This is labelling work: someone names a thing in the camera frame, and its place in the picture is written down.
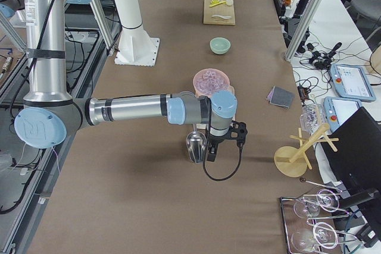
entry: black bottle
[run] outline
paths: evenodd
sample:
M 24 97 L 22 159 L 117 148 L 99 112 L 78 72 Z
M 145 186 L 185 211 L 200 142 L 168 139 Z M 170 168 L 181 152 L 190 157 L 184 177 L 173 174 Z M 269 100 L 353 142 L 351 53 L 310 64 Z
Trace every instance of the black bottle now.
M 303 15 L 304 10 L 307 7 L 308 1 L 310 0 L 299 0 L 298 5 L 296 6 L 296 10 L 293 14 L 295 18 L 300 18 Z

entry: round wooden base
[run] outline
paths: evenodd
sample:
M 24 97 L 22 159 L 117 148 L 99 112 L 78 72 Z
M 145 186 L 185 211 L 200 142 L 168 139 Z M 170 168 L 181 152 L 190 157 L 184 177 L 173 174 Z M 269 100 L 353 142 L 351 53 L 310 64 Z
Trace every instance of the round wooden base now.
M 279 148 L 274 154 L 275 166 L 278 170 L 292 178 L 300 177 L 307 170 L 307 163 L 303 156 L 296 159 L 294 163 L 290 163 L 290 158 L 297 152 L 297 148 L 291 146 L 284 146 Z

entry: white label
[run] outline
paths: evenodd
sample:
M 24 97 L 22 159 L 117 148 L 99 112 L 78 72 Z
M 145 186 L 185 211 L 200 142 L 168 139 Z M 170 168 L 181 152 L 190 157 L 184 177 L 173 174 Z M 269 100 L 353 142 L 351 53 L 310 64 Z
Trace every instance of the white label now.
M 25 0 L 25 16 L 27 26 L 37 25 L 36 0 Z
M 40 198 L 38 199 L 38 203 L 39 203 L 40 205 L 43 205 L 43 204 L 45 203 L 45 201 L 46 201 L 46 199 L 45 199 L 44 197 L 40 197 Z
M 374 233 L 374 231 L 372 230 L 371 232 L 369 232 L 368 237 L 372 239 L 375 235 L 376 233 Z

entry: pink bowl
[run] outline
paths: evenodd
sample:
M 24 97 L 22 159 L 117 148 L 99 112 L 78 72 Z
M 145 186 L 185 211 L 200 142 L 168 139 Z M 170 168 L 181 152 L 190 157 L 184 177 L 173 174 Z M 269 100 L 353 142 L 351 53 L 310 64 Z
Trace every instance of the pink bowl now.
M 193 78 L 193 87 L 196 96 L 210 97 L 219 90 L 227 90 L 230 85 L 229 78 L 222 71 L 215 68 L 206 68 L 199 71 Z

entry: tablet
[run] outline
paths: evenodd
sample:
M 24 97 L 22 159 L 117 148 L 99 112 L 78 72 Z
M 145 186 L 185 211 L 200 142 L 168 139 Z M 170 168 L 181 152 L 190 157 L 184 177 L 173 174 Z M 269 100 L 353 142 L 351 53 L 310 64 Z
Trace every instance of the tablet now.
M 376 95 L 362 67 L 333 64 L 329 70 L 332 83 L 342 98 L 375 101 Z
M 324 99 L 323 105 L 327 122 L 332 132 L 339 128 L 353 113 L 362 107 L 359 99 L 333 98 L 330 96 Z

